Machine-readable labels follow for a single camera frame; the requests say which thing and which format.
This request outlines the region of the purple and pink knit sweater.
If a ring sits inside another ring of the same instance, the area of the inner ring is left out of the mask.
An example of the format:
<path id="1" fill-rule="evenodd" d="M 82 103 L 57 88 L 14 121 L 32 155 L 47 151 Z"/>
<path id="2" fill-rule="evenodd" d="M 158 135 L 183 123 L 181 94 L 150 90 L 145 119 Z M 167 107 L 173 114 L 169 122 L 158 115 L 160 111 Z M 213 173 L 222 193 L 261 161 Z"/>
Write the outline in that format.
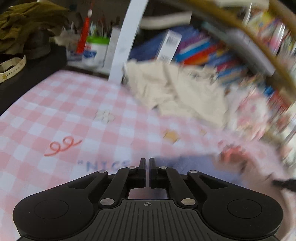
<path id="1" fill-rule="evenodd" d="M 255 161 L 242 152 L 222 152 L 214 155 L 155 157 L 156 166 L 167 166 L 178 171 L 196 198 L 197 205 L 205 204 L 210 198 L 256 200 L 262 204 L 266 195 L 280 205 L 287 204 L 287 196 L 272 184 L 271 176 L 263 175 Z M 149 167 L 145 188 L 132 189 L 130 199 L 168 199 L 165 189 L 149 187 Z"/>

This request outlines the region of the pink checkered cartoon desk mat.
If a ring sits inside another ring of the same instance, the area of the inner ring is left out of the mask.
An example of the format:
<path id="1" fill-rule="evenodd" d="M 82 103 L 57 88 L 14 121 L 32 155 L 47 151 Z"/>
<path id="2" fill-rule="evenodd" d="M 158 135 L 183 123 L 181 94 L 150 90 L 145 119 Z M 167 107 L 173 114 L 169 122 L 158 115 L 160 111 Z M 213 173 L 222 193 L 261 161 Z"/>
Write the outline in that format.
<path id="1" fill-rule="evenodd" d="M 16 240 L 15 205 L 42 190 L 96 170 L 114 173 L 141 158 L 219 154 L 246 149 L 264 174 L 285 176 L 273 147 L 201 125 L 160 116 L 123 87 L 59 71 L 1 116 L 1 240 Z"/>

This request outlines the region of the white pink plush bunny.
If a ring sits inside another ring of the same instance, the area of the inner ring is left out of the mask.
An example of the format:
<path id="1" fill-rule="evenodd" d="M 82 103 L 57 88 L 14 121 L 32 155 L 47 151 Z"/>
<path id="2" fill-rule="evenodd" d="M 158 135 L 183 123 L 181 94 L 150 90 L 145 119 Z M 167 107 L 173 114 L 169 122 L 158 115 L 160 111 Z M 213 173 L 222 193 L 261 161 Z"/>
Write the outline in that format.
<path id="1" fill-rule="evenodd" d="M 248 141 L 260 140 L 271 117 L 266 96 L 257 89 L 236 89 L 227 101 L 227 128 Z"/>

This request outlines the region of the cream canvas tote bag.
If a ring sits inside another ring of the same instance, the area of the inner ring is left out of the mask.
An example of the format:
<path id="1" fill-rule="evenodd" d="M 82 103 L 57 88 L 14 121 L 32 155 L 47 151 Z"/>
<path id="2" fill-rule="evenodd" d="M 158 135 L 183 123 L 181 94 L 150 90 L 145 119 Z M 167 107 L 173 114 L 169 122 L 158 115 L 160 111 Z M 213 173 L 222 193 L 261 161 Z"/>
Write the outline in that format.
<path id="1" fill-rule="evenodd" d="M 124 72 L 131 93 L 146 108 L 226 126 L 228 106 L 215 68 L 131 60 Z"/>

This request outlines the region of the white boxed book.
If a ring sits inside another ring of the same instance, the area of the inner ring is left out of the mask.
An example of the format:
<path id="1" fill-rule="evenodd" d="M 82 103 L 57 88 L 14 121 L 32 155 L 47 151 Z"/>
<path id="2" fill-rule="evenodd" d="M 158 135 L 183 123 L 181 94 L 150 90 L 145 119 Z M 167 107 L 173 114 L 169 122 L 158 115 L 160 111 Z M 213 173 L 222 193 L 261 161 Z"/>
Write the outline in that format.
<path id="1" fill-rule="evenodd" d="M 168 64 L 171 63 L 181 39 L 181 34 L 167 30 L 156 54 L 156 60 L 163 61 Z"/>

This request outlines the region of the white lotion bottle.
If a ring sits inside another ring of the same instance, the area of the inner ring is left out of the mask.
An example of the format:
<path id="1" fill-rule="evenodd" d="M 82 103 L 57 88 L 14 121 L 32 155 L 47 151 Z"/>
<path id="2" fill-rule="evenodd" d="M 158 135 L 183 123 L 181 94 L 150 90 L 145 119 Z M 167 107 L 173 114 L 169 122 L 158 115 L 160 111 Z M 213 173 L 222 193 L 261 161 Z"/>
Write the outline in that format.
<path id="1" fill-rule="evenodd" d="M 88 36 L 82 54 L 82 63 L 89 67 L 103 67 L 109 38 Z"/>

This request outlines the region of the row of colourful books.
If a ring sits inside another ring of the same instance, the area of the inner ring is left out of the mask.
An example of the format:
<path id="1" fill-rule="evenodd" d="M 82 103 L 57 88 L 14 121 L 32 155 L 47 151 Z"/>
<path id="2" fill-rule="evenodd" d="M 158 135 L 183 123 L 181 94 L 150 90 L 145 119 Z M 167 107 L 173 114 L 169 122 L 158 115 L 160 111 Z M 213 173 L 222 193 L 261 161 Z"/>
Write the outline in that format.
<path id="1" fill-rule="evenodd" d="M 192 25 L 172 27 L 162 31 L 146 31 L 154 37 L 132 48 L 129 59 L 156 60 L 156 54 L 167 30 L 182 35 L 181 42 L 171 61 L 185 66 L 213 67 L 220 84 L 259 81 L 276 72 L 274 65 L 262 50 L 241 30 L 221 31 L 205 22 L 198 30 Z"/>

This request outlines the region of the white wrist watch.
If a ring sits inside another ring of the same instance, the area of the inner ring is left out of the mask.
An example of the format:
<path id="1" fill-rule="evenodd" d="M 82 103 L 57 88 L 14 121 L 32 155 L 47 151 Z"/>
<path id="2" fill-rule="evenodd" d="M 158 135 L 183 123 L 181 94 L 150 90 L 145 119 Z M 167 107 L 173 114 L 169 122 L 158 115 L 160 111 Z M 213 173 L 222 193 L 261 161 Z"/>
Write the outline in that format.
<path id="1" fill-rule="evenodd" d="M 23 70 L 26 63 L 27 58 L 25 55 L 23 56 L 23 58 L 15 57 L 1 63 L 0 83 L 3 83 L 6 80 L 17 75 L 20 71 Z"/>

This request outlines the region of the olive green garment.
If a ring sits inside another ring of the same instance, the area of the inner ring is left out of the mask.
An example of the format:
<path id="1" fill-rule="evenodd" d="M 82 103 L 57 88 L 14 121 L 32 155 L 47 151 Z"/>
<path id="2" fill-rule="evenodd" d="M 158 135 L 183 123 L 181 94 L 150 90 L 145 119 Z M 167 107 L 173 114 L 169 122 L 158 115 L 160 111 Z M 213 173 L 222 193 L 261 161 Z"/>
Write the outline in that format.
<path id="1" fill-rule="evenodd" d="M 69 10 L 50 1 L 10 6 L 1 13 L 1 53 L 41 58 L 51 51 L 50 37 L 68 23 Z"/>

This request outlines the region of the white bookshelf frame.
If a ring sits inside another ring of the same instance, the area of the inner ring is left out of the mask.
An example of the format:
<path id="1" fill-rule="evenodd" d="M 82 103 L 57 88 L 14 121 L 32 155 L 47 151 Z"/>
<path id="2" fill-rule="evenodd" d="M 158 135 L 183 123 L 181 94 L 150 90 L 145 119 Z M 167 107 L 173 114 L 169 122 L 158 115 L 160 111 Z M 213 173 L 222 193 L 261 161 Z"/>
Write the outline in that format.
<path id="1" fill-rule="evenodd" d="M 139 24 L 148 2 L 148 0 L 132 0 L 129 3 L 116 45 L 108 78 L 109 82 L 121 85 L 123 66 L 129 58 Z"/>

